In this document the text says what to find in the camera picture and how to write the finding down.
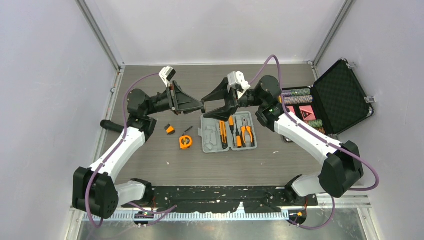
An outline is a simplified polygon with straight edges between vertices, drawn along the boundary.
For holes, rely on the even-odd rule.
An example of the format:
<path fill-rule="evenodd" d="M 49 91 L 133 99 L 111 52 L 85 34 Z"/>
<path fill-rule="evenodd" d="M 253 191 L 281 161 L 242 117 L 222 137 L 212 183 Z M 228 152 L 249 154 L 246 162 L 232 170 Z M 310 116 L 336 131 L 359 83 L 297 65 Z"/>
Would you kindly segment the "orange tape measure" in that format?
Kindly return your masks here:
<path fill-rule="evenodd" d="M 193 126 L 190 126 L 187 130 L 184 131 L 184 133 L 179 138 L 179 147 L 181 150 L 189 149 L 193 144 L 193 139 L 191 136 L 188 135 L 188 131 L 190 131 L 193 128 Z"/>

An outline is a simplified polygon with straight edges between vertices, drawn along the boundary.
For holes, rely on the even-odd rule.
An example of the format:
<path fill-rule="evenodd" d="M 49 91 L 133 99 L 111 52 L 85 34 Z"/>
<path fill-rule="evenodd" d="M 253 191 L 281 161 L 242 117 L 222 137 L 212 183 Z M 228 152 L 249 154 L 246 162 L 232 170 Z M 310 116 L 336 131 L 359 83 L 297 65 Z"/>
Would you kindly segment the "grey plastic tool case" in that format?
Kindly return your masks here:
<path fill-rule="evenodd" d="M 229 121 L 225 121 L 228 148 L 223 149 L 222 143 L 221 143 L 221 136 L 220 136 L 219 120 L 205 118 L 202 115 L 200 117 L 200 128 L 198 129 L 198 135 L 201 137 L 202 151 L 205 154 L 222 153 L 222 152 L 227 152 L 229 150 L 232 150 L 232 151 L 255 150 L 258 147 L 258 141 L 257 141 L 256 133 L 255 133 L 255 128 L 253 125 L 252 114 L 248 111 L 242 111 L 242 112 L 235 113 L 232 117 L 234 119 L 234 123 L 237 128 L 237 131 L 240 135 L 241 142 L 242 142 L 241 127 L 243 125 L 242 118 L 243 117 L 247 118 L 248 124 L 251 126 L 251 129 L 252 129 L 255 146 L 250 147 L 250 144 L 249 144 L 250 140 L 249 140 L 249 137 L 246 135 L 246 141 L 247 141 L 246 147 L 243 147 L 243 146 L 241 148 L 234 147 Z"/>

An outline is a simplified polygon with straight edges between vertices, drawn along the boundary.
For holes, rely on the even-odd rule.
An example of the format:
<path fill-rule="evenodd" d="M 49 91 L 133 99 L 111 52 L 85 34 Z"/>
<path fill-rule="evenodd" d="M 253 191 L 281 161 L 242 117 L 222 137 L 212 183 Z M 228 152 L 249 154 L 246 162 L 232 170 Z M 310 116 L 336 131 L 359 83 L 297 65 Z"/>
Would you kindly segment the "orange utility knife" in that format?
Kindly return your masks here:
<path fill-rule="evenodd" d="M 219 121 L 220 139 L 222 148 L 225 150 L 228 148 L 227 129 L 224 121 Z"/>

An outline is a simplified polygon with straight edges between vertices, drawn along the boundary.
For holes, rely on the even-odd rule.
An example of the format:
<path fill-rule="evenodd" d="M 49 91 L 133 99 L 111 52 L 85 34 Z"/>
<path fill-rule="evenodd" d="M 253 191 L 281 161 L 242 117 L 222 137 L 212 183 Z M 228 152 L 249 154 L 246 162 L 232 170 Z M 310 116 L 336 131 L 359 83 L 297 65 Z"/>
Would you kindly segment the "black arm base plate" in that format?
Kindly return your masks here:
<path fill-rule="evenodd" d="M 176 213 L 234 213 L 243 206 L 248 214 L 277 213 L 281 207 L 315 207 L 315 195 L 294 197 L 282 186 L 153 186 L 140 204 Z"/>

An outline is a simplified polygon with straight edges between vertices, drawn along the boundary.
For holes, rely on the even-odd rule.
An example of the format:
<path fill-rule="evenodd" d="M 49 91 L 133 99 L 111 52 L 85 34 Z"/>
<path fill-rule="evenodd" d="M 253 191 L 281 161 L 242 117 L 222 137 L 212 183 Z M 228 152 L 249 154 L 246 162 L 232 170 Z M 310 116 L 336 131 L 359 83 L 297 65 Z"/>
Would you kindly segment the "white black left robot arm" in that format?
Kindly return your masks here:
<path fill-rule="evenodd" d="M 127 183 L 116 184 L 117 176 L 132 155 L 141 148 L 153 134 L 157 120 L 152 114 L 172 111 L 190 114 L 202 110 L 201 101 L 186 94 L 176 81 L 165 91 L 149 96 L 143 90 L 128 90 L 124 97 L 128 117 L 125 125 L 102 120 L 102 128 L 119 132 L 115 143 L 89 167 L 79 167 L 73 175 L 72 206 L 75 209 L 97 216 L 110 218 L 117 207 L 131 202 L 148 207 L 153 202 L 152 184 L 139 178 Z"/>

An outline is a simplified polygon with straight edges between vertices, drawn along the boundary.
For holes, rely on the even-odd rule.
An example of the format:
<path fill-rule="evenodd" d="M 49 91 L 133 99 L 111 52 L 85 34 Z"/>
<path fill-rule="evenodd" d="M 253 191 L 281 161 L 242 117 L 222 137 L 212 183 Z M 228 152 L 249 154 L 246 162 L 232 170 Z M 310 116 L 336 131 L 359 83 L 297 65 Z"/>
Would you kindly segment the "orange black pliers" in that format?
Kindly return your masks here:
<path fill-rule="evenodd" d="M 253 131 L 252 131 L 252 127 L 248 124 L 248 120 L 246 117 L 242 118 L 242 126 L 241 126 L 241 144 L 242 146 L 245 148 L 247 146 L 247 141 L 246 141 L 246 136 L 249 137 L 249 144 L 250 147 L 255 147 L 256 143 L 255 143 L 255 139 L 254 139 L 254 135 L 253 135 Z"/>

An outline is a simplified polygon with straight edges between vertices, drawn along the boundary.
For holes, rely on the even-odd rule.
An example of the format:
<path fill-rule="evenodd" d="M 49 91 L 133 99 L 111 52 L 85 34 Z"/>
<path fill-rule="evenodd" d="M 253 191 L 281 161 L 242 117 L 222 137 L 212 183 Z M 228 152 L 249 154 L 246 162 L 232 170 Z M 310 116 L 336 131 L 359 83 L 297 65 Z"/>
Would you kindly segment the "orange phillips screwdriver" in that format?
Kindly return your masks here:
<path fill-rule="evenodd" d="M 241 137 L 240 137 L 240 134 L 238 133 L 238 129 L 235 125 L 234 118 L 232 116 L 230 116 L 228 122 L 229 122 L 230 131 L 231 131 L 233 145 L 236 148 L 241 148 L 242 147 Z"/>

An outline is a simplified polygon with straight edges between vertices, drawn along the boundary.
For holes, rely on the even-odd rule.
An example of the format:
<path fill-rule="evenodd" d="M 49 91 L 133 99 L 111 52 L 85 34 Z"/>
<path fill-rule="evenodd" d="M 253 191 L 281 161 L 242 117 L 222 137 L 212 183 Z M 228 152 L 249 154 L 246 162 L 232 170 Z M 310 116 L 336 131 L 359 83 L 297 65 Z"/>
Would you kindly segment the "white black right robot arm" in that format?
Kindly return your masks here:
<path fill-rule="evenodd" d="M 289 138 L 321 165 L 319 172 L 298 175 L 285 185 L 287 202 L 299 205 L 306 196 L 323 193 L 342 197 L 364 175 L 357 145 L 341 143 L 300 120 L 282 104 L 281 93 L 279 81 L 271 75 L 262 77 L 253 89 L 245 80 L 227 76 L 202 98 L 203 102 L 224 100 L 225 105 L 207 111 L 204 117 L 228 121 L 238 108 L 257 107 L 255 115 L 262 126 Z"/>

